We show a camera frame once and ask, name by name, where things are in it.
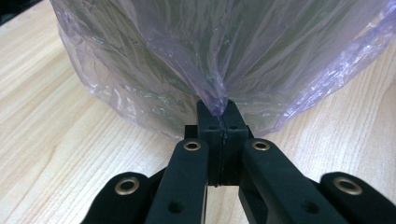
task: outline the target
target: bolt hole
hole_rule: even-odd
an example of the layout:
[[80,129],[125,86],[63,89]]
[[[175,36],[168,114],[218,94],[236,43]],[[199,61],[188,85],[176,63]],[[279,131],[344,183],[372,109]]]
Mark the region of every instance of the bolt hole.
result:
[[350,195],[360,195],[363,193],[361,186],[345,177],[336,177],[333,181],[334,185],[341,191]]
[[319,207],[315,203],[312,203],[311,201],[308,200],[304,200],[301,203],[301,207],[307,213],[316,214],[319,212]]
[[139,180],[135,177],[126,177],[119,181],[115,187],[116,193],[119,195],[129,195],[139,188]]
[[201,144],[197,142],[188,142],[184,144],[184,148],[187,149],[188,151],[195,151],[201,148]]
[[171,213],[181,213],[184,210],[184,203],[181,201],[172,201],[168,204],[168,210]]
[[254,142],[253,147],[257,150],[268,150],[270,149],[270,146],[266,144],[265,142]]

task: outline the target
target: crumpled plastic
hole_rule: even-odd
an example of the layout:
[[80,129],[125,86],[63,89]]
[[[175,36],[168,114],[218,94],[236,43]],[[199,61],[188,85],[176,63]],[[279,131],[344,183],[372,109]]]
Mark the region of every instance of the crumpled plastic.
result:
[[396,34],[395,0],[51,0],[88,90],[181,139],[202,99],[231,99],[255,135],[279,129],[370,64]]

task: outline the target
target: plastic bag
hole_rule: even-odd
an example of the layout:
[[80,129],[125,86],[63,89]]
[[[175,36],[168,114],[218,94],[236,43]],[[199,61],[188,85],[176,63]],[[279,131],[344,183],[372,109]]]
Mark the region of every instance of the plastic bag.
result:
[[51,0],[81,81],[175,139],[228,99],[258,136],[344,86],[396,34],[392,0]]

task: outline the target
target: wood grain surface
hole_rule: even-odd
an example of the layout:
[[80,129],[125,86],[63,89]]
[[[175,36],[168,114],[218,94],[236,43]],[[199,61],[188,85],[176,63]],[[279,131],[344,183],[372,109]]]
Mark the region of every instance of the wood grain surface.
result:
[[[153,175],[172,140],[89,94],[49,1],[0,27],[0,223],[79,223],[112,176]],[[306,176],[343,171],[396,202],[396,44],[336,94],[265,138]],[[206,223],[248,223],[237,188],[209,188]]]

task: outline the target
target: wooden table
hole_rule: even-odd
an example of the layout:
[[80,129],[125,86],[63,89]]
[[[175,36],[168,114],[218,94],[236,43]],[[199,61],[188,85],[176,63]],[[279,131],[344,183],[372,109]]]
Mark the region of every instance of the wooden table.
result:
[[[0,223],[79,223],[112,176],[153,175],[175,142],[89,94],[49,1],[0,27]],[[274,141],[306,176],[356,175],[396,202],[396,43]],[[247,223],[237,188],[209,188],[206,223]]]

